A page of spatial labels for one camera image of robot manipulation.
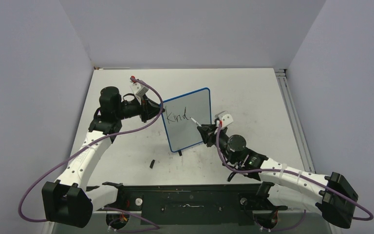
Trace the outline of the white marker pen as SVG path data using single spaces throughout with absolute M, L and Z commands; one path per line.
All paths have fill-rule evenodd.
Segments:
M 201 127 L 201 124 L 198 121 L 196 121 L 194 118 L 191 117 L 190 119 L 194 122 L 195 125 L 197 125 L 198 127 Z

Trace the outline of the blue framed whiteboard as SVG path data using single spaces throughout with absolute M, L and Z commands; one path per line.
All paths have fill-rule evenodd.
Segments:
M 172 153 L 203 143 L 197 125 L 190 118 L 194 118 L 200 124 L 212 123 L 209 88 L 204 87 L 167 99 L 163 105 L 162 120 Z

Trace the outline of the black marker cap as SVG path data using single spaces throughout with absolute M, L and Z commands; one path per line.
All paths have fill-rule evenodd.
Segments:
M 150 163 L 150 168 L 152 169 L 154 167 L 154 164 L 155 164 L 155 159 L 153 159 Z

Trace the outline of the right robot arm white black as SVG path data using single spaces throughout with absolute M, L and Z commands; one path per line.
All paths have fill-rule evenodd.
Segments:
M 315 174 L 279 163 L 249 149 L 241 135 L 228 136 L 227 129 L 217 124 L 201 124 L 197 130 L 207 147 L 215 146 L 222 165 L 233 176 L 241 174 L 262 183 L 256 195 L 259 207 L 307 210 L 344 229 L 356 219 L 358 194 L 342 174 Z

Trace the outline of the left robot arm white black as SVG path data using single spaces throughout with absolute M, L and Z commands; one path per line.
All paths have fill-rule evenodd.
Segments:
M 67 161 L 67 168 L 54 181 L 46 182 L 41 190 L 45 216 L 48 221 L 83 228 L 93 212 L 109 205 L 120 210 L 126 197 L 119 185 L 103 183 L 87 191 L 89 179 L 106 150 L 122 134 L 122 120 L 139 116 L 146 123 L 157 120 L 163 112 L 161 103 L 147 97 L 150 87 L 131 85 L 133 100 L 123 100 L 118 88 L 109 86 L 100 92 L 96 110 L 81 148 Z

